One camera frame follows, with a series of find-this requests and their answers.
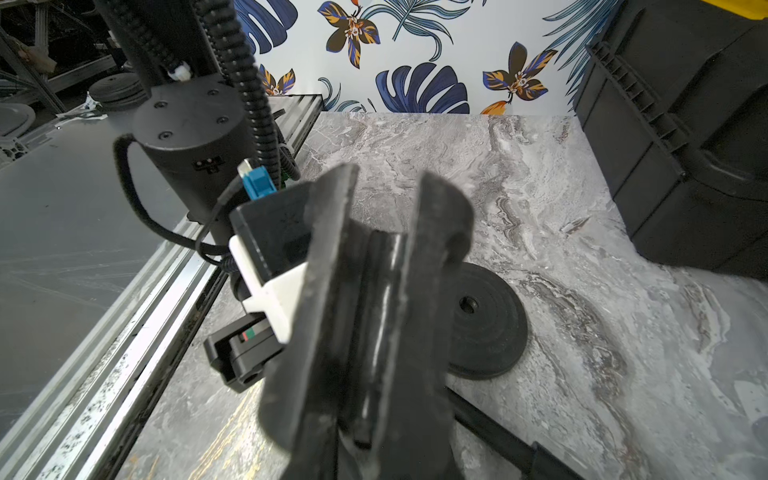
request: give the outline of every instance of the orange flower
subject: orange flower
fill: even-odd
[[[497,101],[494,104],[490,104],[485,108],[485,110],[482,111],[482,113],[485,115],[503,115],[506,110],[507,102],[502,100]]]

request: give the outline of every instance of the black plastic crate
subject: black plastic crate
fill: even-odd
[[[768,279],[768,22],[629,1],[590,55],[576,115],[637,251]]]

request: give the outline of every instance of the black cylindrical motor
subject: black cylindrical motor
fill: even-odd
[[[218,195],[252,154],[252,134],[237,90],[219,74],[152,87],[152,96],[134,116],[134,136],[190,210],[190,219],[208,221]],[[233,205],[247,201],[241,191]],[[232,236],[227,216],[212,224],[215,243]]]

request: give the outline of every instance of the gray marble countertop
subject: gray marble countertop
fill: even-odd
[[[421,170],[475,206],[468,260],[498,273],[529,316],[520,363],[449,385],[585,478],[768,478],[768,286],[661,266],[632,247],[573,118],[321,114],[305,178],[361,166],[353,216],[404,230]],[[287,457],[204,337],[242,315],[229,289],[200,328],[118,476],[279,478]],[[456,427],[467,479],[519,472]]]

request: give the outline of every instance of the blue leaf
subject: blue leaf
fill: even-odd
[[[341,84],[339,85],[339,93],[337,93],[335,97],[331,98],[331,96],[333,96],[333,86],[331,85],[330,80],[325,77],[320,77],[318,80],[321,81],[326,86],[326,88],[328,88],[328,97],[323,99],[323,107],[326,109],[326,111],[331,111],[333,107],[336,106],[336,103],[339,101],[339,97],[341,96]]]
[[[299,18],[299,12],[290,0],[267,0],[270,3],[272,9],[277,13],[277,17],[280,19],[280,23],[287,29],[293,27],[296,20]]]
[[[556,22],[557,20],[562,20],[563,18],[569,16],[571,13],[576,12],[581,6],[583,5],[590,5],[589,8],[594,7],[600,0],[577,0],[576,2],[571,3],[569,6],[563,8],[558,13],[551,15],[549,17],[544,17],[544,20],[547,22]]]
[[[560,34],[548,47],[555,48],[563,45],[555,59],[555,63],[563,69],[569,65],[568,93],[573,102],[573,93],[578,89],[578,83],[584,77],[584,70],[589,61],[587,45],[603,28],[618,0],[575,0],[559,12],[545,17],[547,22],[563,21],[556,29],[545,36]]]
[[[358,104],[357,100],[345,100],[339,104],[339,107],[336,108],[336,111],[344,111],[345,108],[351,107],[354,104]]]
[[[445,18],[446,20],[460,17],[464,15],[467,10],[469,10],[469,7],[463,8],[462,10],[446,10],[440,5],[421,5],[413,9],[414,12],[431,13],[433,15],[437,15],[440,18]]]
[[[435,40],[435,54],[432,56],[432,58],[429,59],[429,61],[435,61],[440,58],[440,54],[442,53],[442,41],[440,41],[440,37],[430,32],[429,30],[421,28],[418,25],[414,25],[411,22],[406,22],[402,24],[402,26],[406,28],[406,31],[409,31],[414,35],[418,35],[419,37],[432,37],[432,39]]]
[[[391,16],[398,18],[398,12],[392,8],[389,5],[373,5],[368,8],[360,15],[360,18],[364,18],[365,20],[370,19],[372,16],[376,15],[377,13],[388,13]]]
[[[419,37],[432,37],[435,41],[435,54],[430,58],[430,61],[437,60],[442,53],[442,42],[437,36],[435,31],[445,34],[451,42],[451,34],[449,30],[440,22],[424,18],[420,15],[434,15],[439,18],[447,20],[458,18],[464,15],[469,7],[459,8],[452,10],[445,8],[441,5],[435,5],[438,2],[451,2],[451,3],[467,3],[471,0],[384,0],[387,5],[372,5],[363,11],[361,18],[370,19],[372,16],[379,13],[386,13],[391,15],[398,21],[395,34],[392,36],[392,40],[397,40],[397,36],[400,33],[400,29],[404,28],[412,35]]]
[[[272,13],[255,0],[234,0],[237,19],[243,32],[255,44],[258,53],[267,53],[288,39],[287,30],[296,23],[299,13],[290,0],[267,0],[277,14]]]
[[[387,76],[389,70],[376,75],[376,87],[379,89],[384,106],[390,111],[401,113],[468,113],[467,89],[463,83],[459,83],[456,73],[449,66],[443,67],[437,75],[427,84],[419,97],[419,89],[426,78],[435,70],[433,63],[422,63],[413,69],[411,81],[406,90],[406,78],[411,68],[407,65],[398,67],[392,73],[392,86],[395,95],[389,93]],[[435,99],[434,104],[427,109],[427,105]]]

